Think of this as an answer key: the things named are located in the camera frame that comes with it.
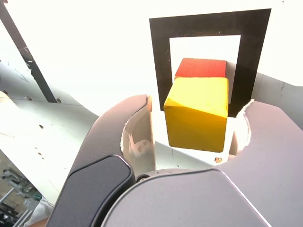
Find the yellow cube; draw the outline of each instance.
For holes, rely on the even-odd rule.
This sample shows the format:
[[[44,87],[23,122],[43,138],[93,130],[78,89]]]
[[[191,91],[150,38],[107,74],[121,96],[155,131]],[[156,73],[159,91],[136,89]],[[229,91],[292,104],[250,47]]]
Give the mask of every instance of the yellow cube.
[[[169,145],[222,152],[228,116],[227,78],[177,78],[164,104]]]

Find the black frame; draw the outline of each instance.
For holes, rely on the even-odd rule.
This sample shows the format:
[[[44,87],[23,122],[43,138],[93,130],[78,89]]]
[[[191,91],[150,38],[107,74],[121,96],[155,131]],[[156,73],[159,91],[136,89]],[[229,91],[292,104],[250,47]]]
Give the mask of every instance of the black frame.
[[[229,116],[235,117],[250,99],[271,9],[151,18],[151,39],[160,108],[172,86],[170,38],[241,35]]]

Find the wooden block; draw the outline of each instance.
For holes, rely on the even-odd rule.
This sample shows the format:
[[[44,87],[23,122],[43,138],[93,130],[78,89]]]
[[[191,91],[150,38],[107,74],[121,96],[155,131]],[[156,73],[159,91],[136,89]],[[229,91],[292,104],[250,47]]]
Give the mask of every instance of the wooden block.
[[[179,77],[225,77],[226,61],[184,58],[177,70]]]
[[[228,116],[227,78],[177,78],[164,104],[169,145],[222,152]]]

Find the white surface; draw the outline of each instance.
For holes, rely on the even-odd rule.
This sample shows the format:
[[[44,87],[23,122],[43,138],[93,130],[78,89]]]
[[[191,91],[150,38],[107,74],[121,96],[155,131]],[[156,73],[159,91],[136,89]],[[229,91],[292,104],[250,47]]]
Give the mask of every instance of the white surface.
[[[200,151],[169,146],[164,112],[155,112],[153,117],[153,132],[156,143],[157,169],[183,168],[206,169],[219,165],[214,161],[222,158],[222,163],[228,160],[233,139],[235,118],[228,118],[225,134],[224,149],[221,153]]]
[[[200,58],[227,61],[226,77],[229,80],[229,103],[232,98],[240,44],[240,35],[170,38],[171,71],[174,77],[183,58]]]
[[[186,4],[155,0],[148,6],[139,0],[106,4],[13,0],[6,6],[47,82],[60,85],[96,114],[104,112],[94,105],[96,101],[106,101],[109,107],[141,93],[150,93],[157,100],[149,28],[153,17],[273,8],[258,71],[303,85],[303,77],[297,76],[300,64],[296,64],[303,44],[299,35],[292,35],[301,27],[299,0],[188,0]],[[230,48],[237,49],[237,44]]]
[[[43,101],[41,91],[30,78],[29,82],[24,81],[14,69],[1,63],[0,77],[0,149],[55,204],[98,116],[80,105]]]

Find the red cube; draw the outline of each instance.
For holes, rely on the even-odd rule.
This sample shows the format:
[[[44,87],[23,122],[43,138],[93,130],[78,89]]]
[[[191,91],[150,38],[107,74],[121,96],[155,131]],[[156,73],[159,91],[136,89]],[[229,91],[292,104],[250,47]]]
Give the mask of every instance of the red cube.
[[[184,58],[177,70],[178,77],[225,77],[226,61]]]

